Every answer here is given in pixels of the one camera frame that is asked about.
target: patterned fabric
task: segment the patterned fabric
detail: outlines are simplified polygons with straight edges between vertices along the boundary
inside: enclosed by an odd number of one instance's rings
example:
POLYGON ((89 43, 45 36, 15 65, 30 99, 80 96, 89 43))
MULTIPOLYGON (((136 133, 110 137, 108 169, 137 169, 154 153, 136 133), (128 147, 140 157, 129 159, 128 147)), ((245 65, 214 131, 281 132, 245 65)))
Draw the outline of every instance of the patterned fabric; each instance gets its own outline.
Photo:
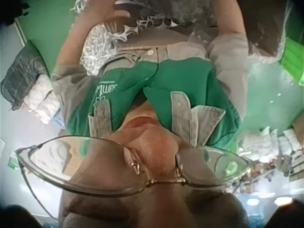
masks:
POLYGON ((1 82, 1 94, 11 103, 13 111, 21 107, 24 97, 41 74, 47 75, 47 68, 34 45, 27 42, 1 82))

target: nose pad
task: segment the nose pad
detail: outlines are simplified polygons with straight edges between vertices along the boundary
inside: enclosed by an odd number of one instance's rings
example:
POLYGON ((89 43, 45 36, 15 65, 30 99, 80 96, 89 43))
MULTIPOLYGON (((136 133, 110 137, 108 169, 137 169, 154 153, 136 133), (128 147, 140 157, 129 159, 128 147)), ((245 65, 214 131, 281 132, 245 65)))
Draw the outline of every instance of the nose pad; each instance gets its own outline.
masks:
POLYGON ((137 175, 139 175, 140 174, 140 164, 139 164, 139 159, 136 158, 135 153, 131 152, 129 148, 124 147, 123 155, 124 155, 124 159, 126 161, 126 164, 130 168, 133 168, 135 173, 137 175))

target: mouth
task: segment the mouth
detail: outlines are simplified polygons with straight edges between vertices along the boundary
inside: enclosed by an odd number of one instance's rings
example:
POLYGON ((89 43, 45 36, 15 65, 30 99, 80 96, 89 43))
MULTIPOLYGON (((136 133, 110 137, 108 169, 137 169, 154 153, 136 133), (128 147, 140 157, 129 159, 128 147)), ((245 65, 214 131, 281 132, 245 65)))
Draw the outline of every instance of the mouth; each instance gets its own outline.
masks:
POLYGON ((152 119, 151 117, 141 116, 130 120, 123 128, 125 129, 125 128, 141 127, 145 124, 154 124, 160 126, 160 123, 152 119))

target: folded clothing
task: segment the folded clothing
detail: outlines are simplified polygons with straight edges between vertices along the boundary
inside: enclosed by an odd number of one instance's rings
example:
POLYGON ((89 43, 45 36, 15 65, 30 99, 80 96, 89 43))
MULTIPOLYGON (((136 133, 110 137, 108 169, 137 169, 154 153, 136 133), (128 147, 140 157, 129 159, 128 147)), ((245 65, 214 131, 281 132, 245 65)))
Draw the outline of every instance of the folded clothing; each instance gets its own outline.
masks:
POLYGON ((38 116, 44 124, 48 124, 49 121, 55 116, 60 109, 60 103, 56 98, 55 93, 52 91, 47 97, 39 104, 38 108, 34 110, 36 116, 38 116))
POLYGON ((27 42, 1 82, 1 93, 11 103, 13 111, 21 108, 37 77, 47 74, 41 55, 31 42, 27 42))
POLYGON ((24 103, 30 110, 36 110, 51 90, 53 90, 53 87, 49 77, 40 75, 28 95, 24 98, 24 103))

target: ceiling light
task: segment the ceiling light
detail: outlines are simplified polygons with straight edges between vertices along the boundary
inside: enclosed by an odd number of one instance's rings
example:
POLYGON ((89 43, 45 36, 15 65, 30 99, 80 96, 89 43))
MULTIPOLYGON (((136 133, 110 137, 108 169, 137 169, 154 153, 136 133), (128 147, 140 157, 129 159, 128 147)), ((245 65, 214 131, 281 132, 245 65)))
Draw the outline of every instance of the ceiling light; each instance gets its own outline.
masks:
POLYGON ((247 200, 247 204, 250 206, 256 206, 259 203, 258 199, 249 199, 247 200))
POLYGON ((287 204, 291 204, 293 202, 293 199, 291 197, 279 197, 276 198, 275 200, 275 204, 280 207, 280 206, 284 206, 287 204))

